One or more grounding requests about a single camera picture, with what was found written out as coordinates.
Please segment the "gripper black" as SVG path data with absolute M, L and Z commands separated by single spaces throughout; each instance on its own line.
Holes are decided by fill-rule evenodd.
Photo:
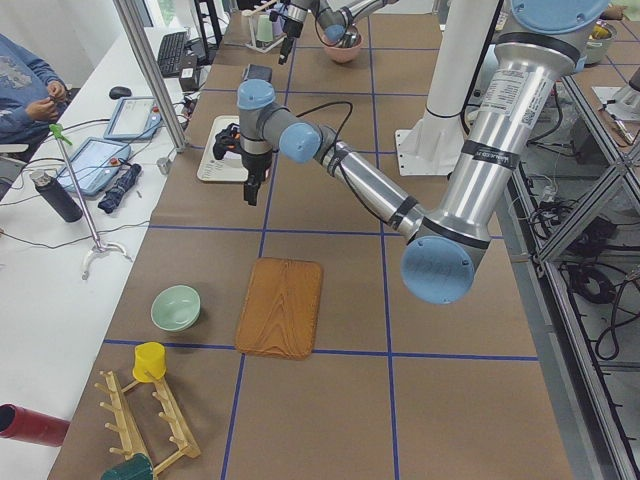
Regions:
M 283 25 L 283 32 L 287 37 L 284 38 L 279 51 L 278 64 L 285 65 L 291 54 L 295 39 L 301 36 L 303 23 L 291 18 L 286 18 Z
M 262 153 L 243 152 L 242 164 L 248 172 L 247 180 L 243 184 L 243 198 L 250 206 L 256 206 L 261 183 L 267 178 L 272 165 L 273 151 Z

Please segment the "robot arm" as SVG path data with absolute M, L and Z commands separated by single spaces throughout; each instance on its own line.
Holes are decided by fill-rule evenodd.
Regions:
M 406 288 L 433 304 L 471 288 L 489 247 L 488 223 L 555 83 L 581 69 L 603 1 L 454 1 L 423 117 L 397 141 L 410 175 L 448 175 L 424 209 L 329 127 L 280 105 L 266 80 L 237 91 L 239 151 L 254 203 L 274 153 L 316 161 L 374 216 L 401 233 Z
M 327 1 L 283 1 L 282 6 L 269 16 L 272 22 L 279 18 L 284 20 L 282 30 L 285 37 L 280 47 L 278 63 L 284 65 L 287 62 L 295 41 L 301 37 L 308 13 L 314 17 L 314 27 L 322 30 L 323 43 L 333 47 L 339 46 L 343 42 L 347 37 L 348 29 L 354 26 L 357 21 L 392 4 L 395 4 L 395 1 L 354 1 L 334 10 Z

